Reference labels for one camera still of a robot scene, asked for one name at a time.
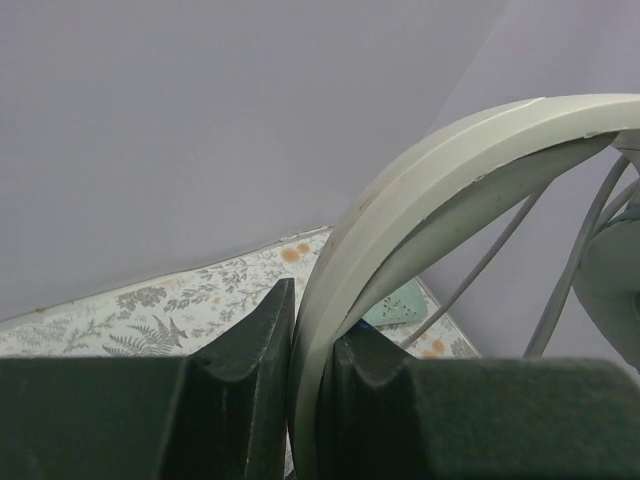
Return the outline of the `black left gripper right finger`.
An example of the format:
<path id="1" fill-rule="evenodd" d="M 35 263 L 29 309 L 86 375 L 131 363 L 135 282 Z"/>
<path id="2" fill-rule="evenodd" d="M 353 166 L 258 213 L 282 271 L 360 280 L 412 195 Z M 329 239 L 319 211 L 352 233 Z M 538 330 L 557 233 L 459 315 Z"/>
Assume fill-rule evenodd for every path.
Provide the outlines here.
<path id="1" fill-rule="evenodd" d="M 418 359 L 370 327 L 333 350 L 323 479 L 635 479 L 639 388 L 589 359 Z"/>

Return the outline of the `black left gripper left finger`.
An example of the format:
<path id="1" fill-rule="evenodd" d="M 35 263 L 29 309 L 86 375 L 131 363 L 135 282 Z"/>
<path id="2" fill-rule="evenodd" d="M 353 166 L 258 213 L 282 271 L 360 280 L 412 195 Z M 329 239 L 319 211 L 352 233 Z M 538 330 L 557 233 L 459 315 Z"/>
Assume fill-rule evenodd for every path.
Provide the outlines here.
<path id="1" fill-rule="evenodd" d="M 1 362 L 5 479 L 280 479 L 295 283 L 187 356 Z"/>

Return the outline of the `white grey headphones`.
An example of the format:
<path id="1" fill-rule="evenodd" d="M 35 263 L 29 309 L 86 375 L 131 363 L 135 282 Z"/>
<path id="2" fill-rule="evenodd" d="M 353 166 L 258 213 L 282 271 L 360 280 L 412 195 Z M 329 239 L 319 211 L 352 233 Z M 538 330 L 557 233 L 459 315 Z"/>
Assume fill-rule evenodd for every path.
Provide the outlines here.
<path id="1" fill-rule="evenodd" d="M 586 94 L 481 111 L 393 161 L 333 228 L 302 297 L 289 380 L 298 476 L 317 475 L 316 403 L 340 336 L 536 190 L 609 146 L 628 155 L 638 144 L 637 95 Z"/>

